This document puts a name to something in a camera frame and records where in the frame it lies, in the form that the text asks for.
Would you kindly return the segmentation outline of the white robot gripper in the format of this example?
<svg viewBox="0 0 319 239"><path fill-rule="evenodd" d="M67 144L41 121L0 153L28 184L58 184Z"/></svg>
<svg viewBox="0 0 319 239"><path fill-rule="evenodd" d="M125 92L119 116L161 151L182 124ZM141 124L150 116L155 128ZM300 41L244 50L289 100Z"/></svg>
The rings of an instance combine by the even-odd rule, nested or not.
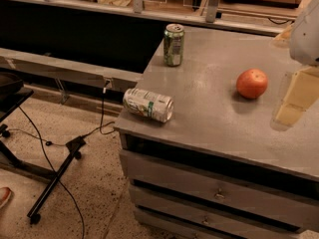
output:
<svg viewBox="0 0 319 239"><path fill-rule="evenodd" d="M296 18L274 37L271 44L288 48L290 57L303 65L287 73L279 91L271 118L271 127L278 131L292 128L319 99L319 0L311 0Z"/></svg>

